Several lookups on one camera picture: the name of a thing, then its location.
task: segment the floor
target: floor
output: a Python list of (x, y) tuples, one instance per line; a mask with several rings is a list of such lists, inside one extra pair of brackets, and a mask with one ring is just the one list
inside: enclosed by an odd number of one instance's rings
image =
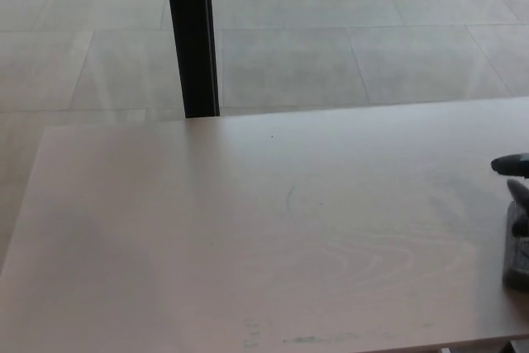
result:
[[(529, 0), (213, 8), (223, 115), (529, 95)], [(176, 65), (168, 0), (0, 0), (0, 263), (44, 128), (181, 119)]]

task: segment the smudge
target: smudge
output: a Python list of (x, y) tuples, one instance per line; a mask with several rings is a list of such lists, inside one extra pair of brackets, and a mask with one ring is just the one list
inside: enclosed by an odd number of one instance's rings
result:
[(352, 332), (342, 332), (329, 336), (299, 336), (290, 340), (285, 339), (283, 340), (283, 343), (341, 343), (357, 337), (358, 336)]
[(294, 185), (287, 194), (287, 211), (290, 212), (290, 198), (292, 197), (292, 193), (294, 193), (294, 190), (296, 190), (296, 185)]

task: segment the white table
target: white table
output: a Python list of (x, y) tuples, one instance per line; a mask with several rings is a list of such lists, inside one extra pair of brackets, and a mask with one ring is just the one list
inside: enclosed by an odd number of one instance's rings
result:
[(361, 353), (529, 336), (502, 289), (529, 99), (59, 127), (0, 277), (9, 353)]

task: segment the wood grain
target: wood grain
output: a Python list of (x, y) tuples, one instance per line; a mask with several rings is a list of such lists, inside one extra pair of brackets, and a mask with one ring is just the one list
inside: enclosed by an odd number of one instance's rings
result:
[(529, 336), (500, 155), (529, 100), (45, 133), (0, 351), (362, 353)]

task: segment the table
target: table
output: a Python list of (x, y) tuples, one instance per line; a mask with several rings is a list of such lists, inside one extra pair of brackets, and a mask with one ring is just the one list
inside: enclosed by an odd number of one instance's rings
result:
[(363, 353), (529, 336), (503, 290), (529, 99), (47, 130), (0, 351)]

